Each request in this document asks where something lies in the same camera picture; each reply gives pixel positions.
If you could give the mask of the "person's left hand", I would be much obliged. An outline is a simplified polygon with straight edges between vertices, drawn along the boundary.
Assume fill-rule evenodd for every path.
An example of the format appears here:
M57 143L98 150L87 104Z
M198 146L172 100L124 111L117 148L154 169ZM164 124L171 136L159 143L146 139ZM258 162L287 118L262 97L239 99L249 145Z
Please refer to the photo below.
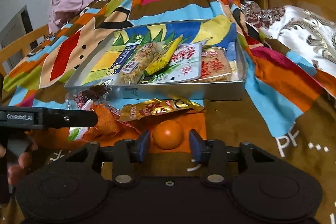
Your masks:
M25 150L24 153L20 154L17 162L9 166L7 169L8 183L10 185L17 185L19 181L25 176L30 164L32 163L32 151L36 151L38 145L33 141Z

